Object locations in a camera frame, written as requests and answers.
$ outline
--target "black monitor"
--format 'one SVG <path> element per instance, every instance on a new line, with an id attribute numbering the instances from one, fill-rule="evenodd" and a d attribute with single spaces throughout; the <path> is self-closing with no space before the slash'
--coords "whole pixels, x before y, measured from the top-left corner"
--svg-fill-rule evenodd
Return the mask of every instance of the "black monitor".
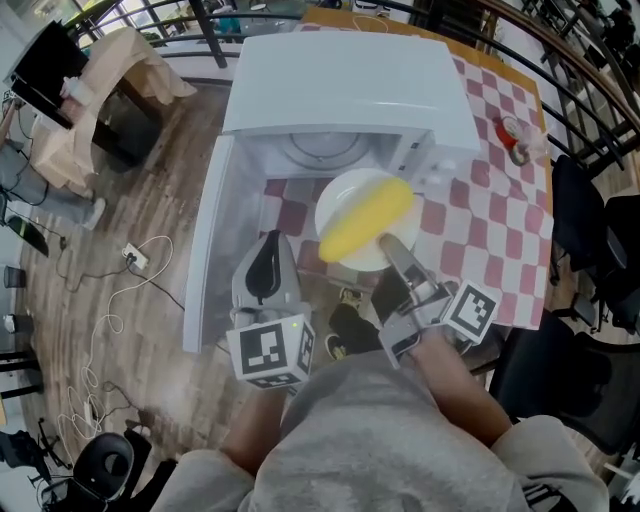
<path id="1" fill-rule="evenodd" d="M 5 83 L 34 108 L 65 128 L 71 121 L 60 112 L 65 77 L 80 76 L 87 56 L 58 22 L 42 29 L 24 49 Z"/>

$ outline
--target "gray sweatshirt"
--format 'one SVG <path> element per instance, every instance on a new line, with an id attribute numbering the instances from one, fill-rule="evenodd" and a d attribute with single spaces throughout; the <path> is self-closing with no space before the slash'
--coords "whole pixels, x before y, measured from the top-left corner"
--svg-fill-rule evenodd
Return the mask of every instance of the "gray sweatshirt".
<path id="1" fill-rule="evenodd" d="M 414 369 L 393 370 L 377 352 L 313 376 L 255 479 L 218 451 L 191 452 L 153 512 L 554 507 L 609 508 L 558 420 L 518 423 L 489 449 L 447 421 Z"/>

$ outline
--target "power cord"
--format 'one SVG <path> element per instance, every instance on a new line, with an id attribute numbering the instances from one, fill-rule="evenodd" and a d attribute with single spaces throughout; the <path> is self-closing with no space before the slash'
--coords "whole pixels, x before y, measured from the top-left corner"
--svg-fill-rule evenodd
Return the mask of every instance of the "power cord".
<path id="1" fill-rule="evenodd" d="M 69 283 L 69 275 L 63 276 L 62 273 L 60 272 L 60 260 L 62 259 L 62 255 L 64 254 L 64 250 L 66 249 L 66 241 L 65 244 L 63 245 L 62 243 L 62 239 L 60 239 L 60 255 L 58 256 L 58 259 L 56 261 L 56 274 L 58 274 L 58 277 L 62 278 L 64 280 L 64 288 L 65 290 L 67 290 L 69 293 L 76 293 L 79 289 L 80 286 L 82 286 L 82 280 L 85 277 L 88 277 L 90 279 L 104 279 L 105 277 L 111 277 L 111 276 L 117 276 L 120 274 L 124 274 L 127 271 L 127 267 L 125 266 L 123 269 L 120 270 L 112 270 L 111 272 L 106 272 L 105 274 L 89 274 L 87 272 L 83 272 L 82 274 L 80 274 L 80 279 L 78 280 L 78 284 L 75 288 L 69 288 L 68 283 Z"/>
<path id="2" fill-rule="evenodd" d="M 45 226 L 44 224 L 40 224 L 39 222 L 30 219 L 29 217 L 27 217 L 26 215 L 22 215 L 21 213 L 18 213 L 17 211 L 15 211 L 14 209 L 12 209 L 10 206 L 7 206 L 7 210 L 9 210 L 11 213 L 13 213 L 14 215 L 17 215 L 18 217 L 23 218 L 26 221 L 31 222 L 31 224 L 35 224 L 36 226 L 40 226 L 42 229 L 48 231 L 49 233 L 56 235 L 59 239 L 60 239 L 60 244 L 62 246 L 62 244 L 64 243 L 64 247 L 66 249 L 67 247 L 67 237 L 62 236 L 60 233 L 58 233 L 57 231 L 54 231 L 53 229 L 48 228 L 47 226 Z"/>
<path id="3" fill-rule="evenodd" d="M 29 201 L 27 201 L 21 195 L 16 194 L 15 192 L 13 192 L 13 189 L 15 189 L 17 186 L 18 186 L 18 183 L 16 183 L 11 190 L 8 190 L 8 192 L 11 192 L 14 196 L 16 196 L 18 199 L 20 199 L 20 201 L 22 201 L 23 203 L 27 203 L 30 206 L 40 206 L 42 203 L 44 203 L 47 200 L 47 196 L 49 195 L 49 182 L 48 181 L 47 181 L 47 184 L 44 186 L 44 192 L 42 193 L 42 199 L 37 203 L 30 203 Z"/>
<path id="4" fill-rule="evenodd" d="M 24 135 L 25 139 L 29 139 L 30 141 L 33 142 L 33 137 L 29 137 L 27 135 L 27 133 L 24 131 L 24 128 L 22 127 L 22 109 L 18 110 L 18 125 L 20 126 L 20 131 L 22 132 L 22 135 Z"/>
<path id="5" fill-rule="evenodd" d="M 4 185 L 2 185 L 2 188 L 5 189 L 5 192 L 11 192 L 13 193 L 13 195 L 15 195 L 16 197 L 20 197 L 18 196 L 16 193 L 14 193 L 13 191 L 18 187 L 18 185 L 20 185 L 20 182 L 22 181 L 22 174 L 24 173 L 24 171 L 27 169 L 27 167 L 29 166 L 29 164 L 31 163 L 31 154 L 29 154 L 29 156 L 24 154 L 24 151 L 22 151 L 21 149 L 18 150 L 18 153 L 21 153 L 23 157 L 25 157 L 25 159 L 27 160 L 27 162 L 22 166 L 22 169 L 20 169 L 17 173 L 16 173 L 16 182 L 13 184 L 13 187 L 11 188 L 6 188 Z"/>
<path id="6" fill-rule="evenodd" d="M 130 258 L 127 258 L 127 270 L 129 272 L 131 272 L 134 276 L 139 277 L 140 279 L 145 279 L 144 276 L 141 276 L 140 274 L 136 274 L 132 269 L 131 269 L 131 264 L 135 263 L 136 261 L 136 257 L 135 256 L 130 256 Z M 173 302 L 175 302 L 176 306 L 178 306 L 182 311 L 184 311 L 184 306 L 182 304 L 180 304 L 176 298 L 171 295 L 167 290 L 165 290 L 162 286 L 160 286 L 159 284 L 155 283 L 154 281 L 149 281 L 149 284 L 155 286 L 158 290 L 160 290 L 162 293 L 164 293 L 167 297 L 169 297 Z"/>
<path id="7" fill-rule="evenodd" d="M 105 419 L 108 418 L 109 416 L 111 416 L 116 411 L 125 411 L 127 409 L 135 409 L 136 411 L 138 411 L 138 413 L 142 412 L 142 409 L 140 409 L 139 407 L 136 407 L 135 405 L 133 405 L 133 402 L 131 402 L 131 400 L 129 399 L 127 394 L 124 392 L 124 390 L 120 386 L 118 386 L 116 383 L 114 383 L 114 382 L 112 382 L 110 380 L 107 380 L 102 385 L 102 390 L 105 393 L 113 393 L 114 391 L 117 390 L 122 395 L 122 398 L 124 398 L 127 401 L 126 407 L 114 407 L 107 414 L 104 415 Z"/>
<path id="8" fill-rule="evenodd" d="M 65 452 L 67 453 L 67 457 L 69 458 L 70 461 L 73 461 L 73 458 L 71 457 L 71 453 L 69 452 L 69 448 L 67 446 L 67 441 L 65 436 L 66 432 L 62 428 L 62 425 L 63 425 L 62 420 L 66 419 L 68 422 L 71 423 L 71 425 L 75 430 L 76 437 L 80 439 L 84 439 L 85 441 L 90 441 L 94 439 L 99 433 L 102 433 L 103 431 L 102 423 L 107 417 L 106 407 L 94 393 L 94 391 L 100 387 L 100 384 L 99 384 L 98 376 L 91 369 L 91 365 L 93 364 L 93 357 L 94 357 L 95 337 L 96 337 L 96 333 L 98 332 L 98 328 L 106 320 L 109 324 L 109 328 L 111 329 L 112 333 L 116 335 L 122 334 L 122 332 L 124 331 L 124 320 L 119 315 L 111 313 L 111 304 L 113 303 L 113 299 L 115 299 L 118 295 L 126 291 L 136 290 L 141 286 L 144 286 L 145 284 L 153 281 L 156 277 L 158 277 L 160 274 L 162 274 L 162 272 L 166 270 L 166 268 L 169 266 L 169 263 L 171 263 L 171 259 L 173 258 L 173 241 L 171 240 L 171 238 L 169 238 L 166 235 L 154 236 L 149 240 L 147 240 L 146 242 L 144 242 L 142 245 L 140 245 L 139 249 L 142 249 L 144 246 L 146 246 L 148 243 L 154 240 L 160 240 L 160 239 L 167 240 L 169 242 L 169 248 L 170 248 L 169 257 L 167 258 L 167 261 L 162 266 L 162 268 L 158 272 L 156 272 L 153 276 L 151 276 L 150 278 L 146 278 L 141 283 L 135 286 L 128 286 L 127 288 L 123 288 L 122 290 L 118 290 L 117 292 L 113 293 L 107 303 L 106 314 L 98 319 L 98 321 L 96 322 L 93 328 L 93 332 L 91 333 L 91 342 L 89 345 L 89 361 L 80 369 L 80 380 L 82 382 L 84 390 L 86 391 L 85 399 L 83 400 L 81 398 L 80 394 L 74 387 L 72 386 L 67 387 L 67 399 L 69 403 L 69 409 L 71 410 L 71 416 L 61 413 L 58 415 L 56 423 L 58 426 L 58 434 L 60 435 L 60 439 L 62 439 L 62 445 L 64 446 Z M 117 327 L 113 325 L 114 319 L 117 319 L 118 321 Z M 76 412 L 76 408 L 74 407 L 74 402 L 76 404 L 82 405 L 82 411 L 83 411 L 82 414 L 78 414 Z M 89 412 L 92 417 L 89 417 L 89 418 L 84 417 L 86 409 L 90 410 Z"/>

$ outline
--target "yellow corn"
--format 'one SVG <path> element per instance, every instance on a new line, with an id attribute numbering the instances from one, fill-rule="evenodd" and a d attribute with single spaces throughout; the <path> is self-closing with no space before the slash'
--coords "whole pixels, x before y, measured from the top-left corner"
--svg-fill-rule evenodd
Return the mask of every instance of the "yellow corn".
<path id="1" fill-rule="evenodd" d="M 384 180 L 327 231 L 320 241 L 320 258 L 327 263 L 340 261 L 381 235 L 412 204 L 413 191 L 406 181 Z"/>

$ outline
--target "white plate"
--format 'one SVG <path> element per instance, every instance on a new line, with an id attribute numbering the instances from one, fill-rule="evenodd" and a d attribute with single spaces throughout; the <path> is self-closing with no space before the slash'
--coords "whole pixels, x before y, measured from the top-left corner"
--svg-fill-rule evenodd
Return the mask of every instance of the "white plate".
<path id="1" fill-rule="evenodd" d="M 353 169 L 332 180 L 320 195 L 316 206 L 315 223 L 318 237 L 322 239 L 326 230 L 340 217 L 370 194 L 381 181 L 391 177 L 391 174 L 380 169 Z M 385 230 L 385 233 L 397 236 L 409 250 L 418 238 L 424 205 L 422 197 L 414 195 L 413 198 L 411 209 Z M 340 263 L 362 272 L 382 270 L 390 265 L 377 240 L 372 240 L 343 258 Z"/>

